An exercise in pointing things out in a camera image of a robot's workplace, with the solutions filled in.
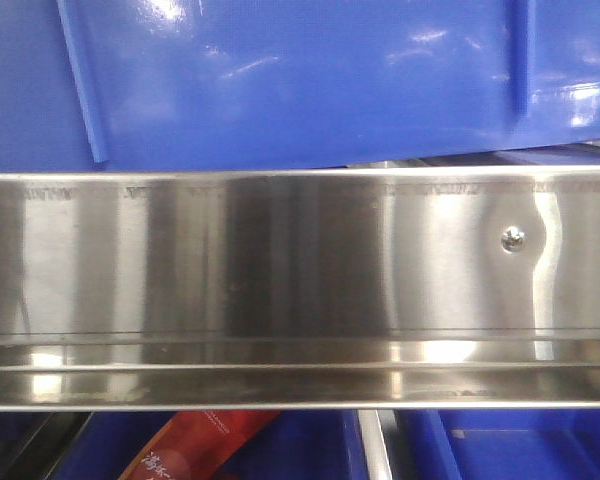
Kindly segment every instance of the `red package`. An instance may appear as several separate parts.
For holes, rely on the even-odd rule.
[[[118,480],[209,480],[236,450],[278,413],[277,410],[176,413]]]

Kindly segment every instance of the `blue plastic bin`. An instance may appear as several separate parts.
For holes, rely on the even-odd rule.
[[[426,480],[600,480],[600,410],[401,412]]]
[[[0,0],[0,172],[596,138],[600,0]]]
[[[95,413],[54,480],[111,480],[170,413]],[[221,471],[240,480],[368,480],[355,412],[287,411]]]

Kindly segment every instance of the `metal shelf rail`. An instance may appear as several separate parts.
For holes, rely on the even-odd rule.
[[[0,174],[0,409],[600,406],[600,166]]]

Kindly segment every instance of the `screw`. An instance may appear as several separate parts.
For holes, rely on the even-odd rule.
[[[524,232],[515,226],[508,227],[502,234],[500,241],[502,242],[502,248],[507,252],[519,252],[524,247]]]

